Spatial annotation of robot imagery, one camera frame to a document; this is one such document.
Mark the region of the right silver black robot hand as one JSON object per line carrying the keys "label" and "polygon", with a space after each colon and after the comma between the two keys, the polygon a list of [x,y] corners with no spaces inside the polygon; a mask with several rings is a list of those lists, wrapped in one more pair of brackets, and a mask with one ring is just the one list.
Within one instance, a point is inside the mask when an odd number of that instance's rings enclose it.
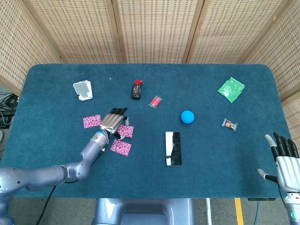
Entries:
{"label": "right silver black robot hand", "polygon": [[274,137],[265,135],[273,159],[275,162],[277,176],[267,174],[264,170],[258,169],[260,176],[277,183],[287,193],[298,193],[300,191],[300,155],[298,148],[292,139],[286,139],[278,133]]}

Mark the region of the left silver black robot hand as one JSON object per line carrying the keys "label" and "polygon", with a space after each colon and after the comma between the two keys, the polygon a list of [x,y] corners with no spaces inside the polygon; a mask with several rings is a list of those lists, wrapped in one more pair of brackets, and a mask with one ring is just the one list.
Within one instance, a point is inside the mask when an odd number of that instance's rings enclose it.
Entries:
{"label": "left silver black robot hand", "polygon": [[125,125],[129,125],[128,116],[124,116],[127,108],[113,108],[102,120],[100,124],[100,129],[105,130],[108,136],[114,135],[118,140],[125,138],[124,135],[120,135],[118,128],[122,122],[125,122]]}

